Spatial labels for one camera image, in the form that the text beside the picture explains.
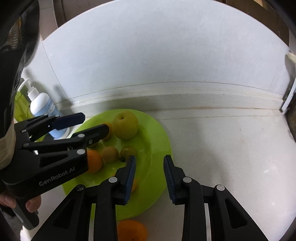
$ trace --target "beige strap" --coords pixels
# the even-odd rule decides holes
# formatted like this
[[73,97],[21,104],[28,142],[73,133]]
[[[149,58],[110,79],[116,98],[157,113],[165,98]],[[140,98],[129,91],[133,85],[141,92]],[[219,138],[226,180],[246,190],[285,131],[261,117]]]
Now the beige strap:
[[0,170],[7,167],[15,151],[15,128],[12,122],[6,135],[0,138]]

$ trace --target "blue bottle label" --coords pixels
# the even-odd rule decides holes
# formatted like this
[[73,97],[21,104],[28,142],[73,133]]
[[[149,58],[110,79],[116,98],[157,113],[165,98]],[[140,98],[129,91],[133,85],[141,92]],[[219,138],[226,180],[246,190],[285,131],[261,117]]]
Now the blue bottle label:
[[[48,99],[48,101],[46,102],[44,107],[41,108],[40,111],[38,111],[34,116],[40,116],[40,115],[45,115],[45,114],[48,114],[48,116],[61,115],[61,113],[56,108],[55,104],[52,102],[51,99]],[[66,130],[67,129],[62,129],[62,130],[58,131],[56,129],[53,129],[49,133],[51,134],[51,136],[53,138],[59,139],[65,134]]]

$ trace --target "human hand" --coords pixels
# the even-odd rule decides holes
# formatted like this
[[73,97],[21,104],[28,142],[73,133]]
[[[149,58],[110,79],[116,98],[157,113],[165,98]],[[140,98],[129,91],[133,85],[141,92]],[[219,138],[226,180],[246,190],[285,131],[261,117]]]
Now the human hand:
[[[3,192],[0,194],[0,204],[6,207],[15,208],[16,200],[8,192]],[[41,205],[41,196],[30,199],[26,202],[26,208],[30,213],[37,211]]]

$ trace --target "green plate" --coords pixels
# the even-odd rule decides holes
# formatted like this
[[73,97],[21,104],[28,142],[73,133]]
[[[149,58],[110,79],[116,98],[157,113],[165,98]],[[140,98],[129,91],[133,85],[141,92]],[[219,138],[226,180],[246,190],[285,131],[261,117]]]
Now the green plate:
[[[112,122],[114,117],[127,109],[116,109],[106,111],[86,121],[78,131],[102,124]],[[115,135],[107,141],[100,141],[96,148],[102,153],[104,146],[115,146],[118,151],[125,146],[133,146],[138,151],[136,160],[135,180],[138,183],[137,189],[131,194],[131,198],[126,206],[116,205],[117,220],[124,220],[135,217],[147,210],[162,194],[166,187],[163,172],[163,158],[165,155],[172,155],[169,138],[162,126],[151,116],[137,111],[134,113],[139,120],[139,130],[135,137],[130,140],[120,140]],[[113,176],[116,170],[125,166],[120,161],[114,163],[104,163],[97,173],[84,173],[63,184],[66,195],[77,185],[84,184],[91,187],[100,184],[105,179]],[[91,218],[94,219],[94,205]]]

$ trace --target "white table surface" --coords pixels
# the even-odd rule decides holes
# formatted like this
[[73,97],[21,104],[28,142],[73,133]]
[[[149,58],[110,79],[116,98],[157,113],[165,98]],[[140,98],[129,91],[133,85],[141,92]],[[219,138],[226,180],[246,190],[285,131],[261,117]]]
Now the white table surface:
[[[166,130],[176,166],[203,185],[225,185],[269,241],[282,237],[296,216],[296,143],[279,111],[213,109],[148,114]],[[61,186],[42,195],[41,224],[64,197]],[[147,241],[180,241],[183,215],[184,207],[174,206],[165,190],[152,207],[134,219],[147,227]],[[38,228],[23,230],[22,240],[30,240]]]

